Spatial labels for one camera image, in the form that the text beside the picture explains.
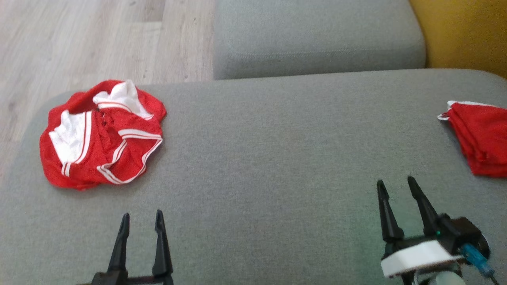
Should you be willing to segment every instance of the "red fabric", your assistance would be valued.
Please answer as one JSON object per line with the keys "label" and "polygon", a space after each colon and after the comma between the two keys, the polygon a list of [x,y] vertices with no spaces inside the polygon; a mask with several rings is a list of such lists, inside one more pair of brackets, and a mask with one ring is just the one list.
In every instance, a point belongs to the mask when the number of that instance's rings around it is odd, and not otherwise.
{"label": "red fabric", "polygon": [[[123,149],[118,161],[108,169],[122,181],[135,176],[139,172],[144,173],[143,155],[156,148],[160,142],[156,139],[125,138],[118,134],[123,129],[135,129],[150,134],[162,136],[160,123],[166,115],[162,102],[149,93],[137,89],[138,100],[149,113],[154,116],[150,120],[144,120],[136,114],[121,108],[98,109],[92,98],[101,91],[111,93],[112,88],[122,81],[108,80],[99,83],[87,92],[75,93],[67,103],[50,110],[48,127],[42,133],[39,147],[42,167],[48,181],[57,187],[74,188],[85,190],[101,183],[113,183],[97,167],[113,162],[115,150],[122,146]],[[69,176],[62,174],[60,162],[49,133],[61,124],[61,114],[68,110],[70,114],[79,114],[91,111],[91,136],[88,152],[80,163],[72,163],[69,166]]]}
{"label": "red fabric", "polygon": [[472,173],[507,177],[507,110],[456,102],[449,118]]}

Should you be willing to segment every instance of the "blue connector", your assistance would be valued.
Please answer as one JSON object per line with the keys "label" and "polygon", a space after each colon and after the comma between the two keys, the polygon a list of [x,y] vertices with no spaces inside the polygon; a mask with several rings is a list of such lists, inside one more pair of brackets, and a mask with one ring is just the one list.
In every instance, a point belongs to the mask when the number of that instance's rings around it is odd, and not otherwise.
{"label": "blue connector", "polygon": [[468,262],[477,267],[482,276],[487,278],[493,276],[495,271],[488,265],[488,260],[473,245],[466,243],[460,251]]}

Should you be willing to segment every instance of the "gray fabric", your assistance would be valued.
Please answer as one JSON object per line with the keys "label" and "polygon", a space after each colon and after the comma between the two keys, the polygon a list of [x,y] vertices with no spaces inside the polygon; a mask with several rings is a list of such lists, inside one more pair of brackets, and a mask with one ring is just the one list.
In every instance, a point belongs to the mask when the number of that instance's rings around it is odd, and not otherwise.
{"label": "gray fabric", "polygon": [[[0,281],[74,284],[106,270],[122,214],[127,267],[149,274],[164,211],[175,284],[395,284],[380,268],[375,183],[407,236],[422,234],[406,182],[466,215],[507,279],[507,181],[475,177],[437,115],[447,100],[507,106],[507,82],[466,70],[398,70],[146,86],[165,142],[133,183],[55,189],[39,162],[48,102],[0,192]],[[488,284],[466,267],[469,284]]]}
{"label": "gray fabric", "polygon": [[219,0],[216,79],[422,68],[407,0]]}

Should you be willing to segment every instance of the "gray upholstered surface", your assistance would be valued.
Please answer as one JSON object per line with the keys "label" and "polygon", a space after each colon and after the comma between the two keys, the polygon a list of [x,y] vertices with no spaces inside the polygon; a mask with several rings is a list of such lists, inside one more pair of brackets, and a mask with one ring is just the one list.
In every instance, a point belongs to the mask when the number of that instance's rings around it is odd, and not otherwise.
{"label": "gray upholstered surface", "polygon": [[216,79],[421,68],[407,0],[219,0]]}
{"label": "gray upholstered surface", "polygon": [[[147,86],[168,109],[148,173],[123,187],[55,189],[38,139],[48,102],[0,190],[2,284],[74,284],[106,270],[122,214],[127,266],[151,271],[164,211],[175,284],[395,284],[375,182],[407,235],[422,225],[407,175],[439,212],[466,215],[507,279],[507,182],[471,175],[446,101],[507,106],[507,82],[466,70],[399,70]],[[467,268],[469,284],[488,284]]]}

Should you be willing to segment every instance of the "red and white clothing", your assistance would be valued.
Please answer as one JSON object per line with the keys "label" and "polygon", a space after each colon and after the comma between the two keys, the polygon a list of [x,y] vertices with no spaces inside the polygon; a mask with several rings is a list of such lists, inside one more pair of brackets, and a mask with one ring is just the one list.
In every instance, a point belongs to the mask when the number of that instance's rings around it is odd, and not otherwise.
{"label": "red and white clothing", "polygon": [[146,171],[162,143],[162,102],[132,81],[104,81],[49,112],[40,152],[49,182],[84,190],[125,184]]}
{"label": "red and white clothing", "polygon": [[507,110],[470,101],[447,105],[438,119],[451,123],[472,173],[507,177]]}

